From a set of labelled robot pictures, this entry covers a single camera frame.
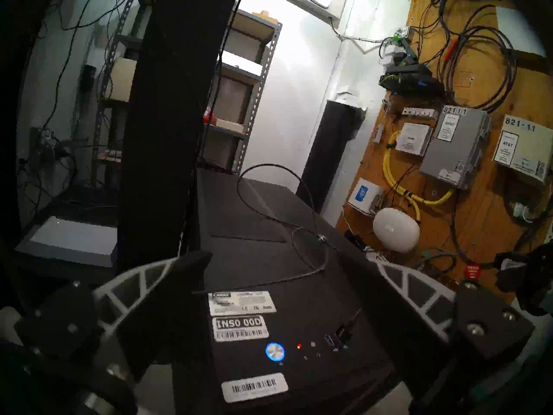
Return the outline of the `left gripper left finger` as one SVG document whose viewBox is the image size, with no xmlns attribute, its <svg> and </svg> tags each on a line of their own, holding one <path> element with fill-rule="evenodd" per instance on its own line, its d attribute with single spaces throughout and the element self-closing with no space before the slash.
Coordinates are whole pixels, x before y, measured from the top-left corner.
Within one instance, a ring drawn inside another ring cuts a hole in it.
<svg viewBox="0 0 553 415">
<path fill-rule="evenodd" d="M 102 331 L 100 352 L 131 377 L 143 377 L 162 351 L 177 359 L 194 355 L 206 341 L 206 302 L 202 298 L 208 251 L 135 267 L 93 291 Z"/>
</svg>

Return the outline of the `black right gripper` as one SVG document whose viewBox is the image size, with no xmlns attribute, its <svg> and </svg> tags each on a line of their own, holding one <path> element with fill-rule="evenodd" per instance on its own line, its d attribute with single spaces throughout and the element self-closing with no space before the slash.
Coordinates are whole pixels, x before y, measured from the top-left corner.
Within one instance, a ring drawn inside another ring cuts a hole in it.
<svg viewBox="0 0 553 415">
<path fill-rule="evenodd" d="M 520 308 L 533 316 L 552 316 L 552 241 L 533 251 L 498 253 L 496 287 L 515 293 Z"/>
</svg>

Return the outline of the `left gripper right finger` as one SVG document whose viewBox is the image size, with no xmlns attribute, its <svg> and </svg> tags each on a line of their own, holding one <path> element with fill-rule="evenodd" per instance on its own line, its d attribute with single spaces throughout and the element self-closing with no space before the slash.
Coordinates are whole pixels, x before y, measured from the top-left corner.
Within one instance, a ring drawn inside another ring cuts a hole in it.
<svg viewBox="0 0 553 415">
<path fill-rule="evenodd" d="M 404 382 L 434 382 L 451 358 L 455 292 L 420 271 L 346 257 L 346 276 Z"/>
</svg>

